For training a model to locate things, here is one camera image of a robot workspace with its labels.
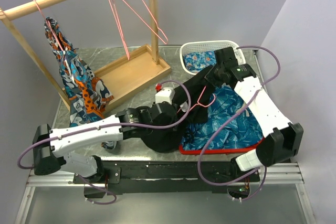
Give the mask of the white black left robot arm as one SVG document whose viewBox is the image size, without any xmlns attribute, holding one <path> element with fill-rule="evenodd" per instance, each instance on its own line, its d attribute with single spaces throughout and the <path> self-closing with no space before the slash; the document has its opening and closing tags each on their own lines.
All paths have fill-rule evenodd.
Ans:
<svg viewBox="0 0 336 224">
<path fill-rule="evenodd" d="M 75 151 L 95 143 L 110 143 L 129 138 L 160 137 L 176 122 L 176 107 L 167 102 L 138 108 L 128 108 L 101 121 L 66 129 L 51 129 L 41 125 L 34 143 L 34 173 L 49 175 L 59 170 L 79 174 L 93 183 L 103 180 L 105 170 L 101 158 L 82 156 Z"/>
</svg>

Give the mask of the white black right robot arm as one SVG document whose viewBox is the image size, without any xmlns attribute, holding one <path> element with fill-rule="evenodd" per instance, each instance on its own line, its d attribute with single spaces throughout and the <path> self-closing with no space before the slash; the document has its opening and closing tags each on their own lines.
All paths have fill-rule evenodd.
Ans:
<svg viewBox="0 0 336 224">
<path fill-rule="evenodd" d="M 218 49 L 214 54 L 216 63 L 206 74 L 206 80 L 217 87 L 229 85 L 248 105 L 264 138 L 254 150 L 234 158 L 231 178 L 242 181 L 251 169 L 269 167 L 296 156 L 303 127 L 299 123 L 293 124 L 280 112 L 252 67 L 238 63 L 233 47 Z"/>
</svg>

